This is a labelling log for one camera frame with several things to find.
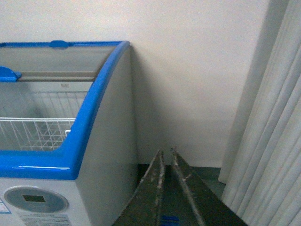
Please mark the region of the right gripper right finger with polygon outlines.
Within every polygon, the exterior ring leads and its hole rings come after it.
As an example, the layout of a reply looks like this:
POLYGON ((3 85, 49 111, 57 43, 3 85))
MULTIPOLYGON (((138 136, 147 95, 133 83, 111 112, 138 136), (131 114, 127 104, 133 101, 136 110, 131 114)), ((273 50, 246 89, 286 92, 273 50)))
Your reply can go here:
POLYGON ((198 173, 171 148, 172 169, 199 226, 245 226, 246 223, 225 205, 202 181, 198 173))

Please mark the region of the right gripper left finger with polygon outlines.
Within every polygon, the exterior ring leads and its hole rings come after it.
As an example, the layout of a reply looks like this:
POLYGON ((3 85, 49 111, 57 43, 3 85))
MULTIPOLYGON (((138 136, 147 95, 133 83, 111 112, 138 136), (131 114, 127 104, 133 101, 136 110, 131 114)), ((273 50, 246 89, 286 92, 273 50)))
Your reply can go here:
POLYGON ((165 181, 164 153, 159 150, 115 226, 159 226, 165 181))

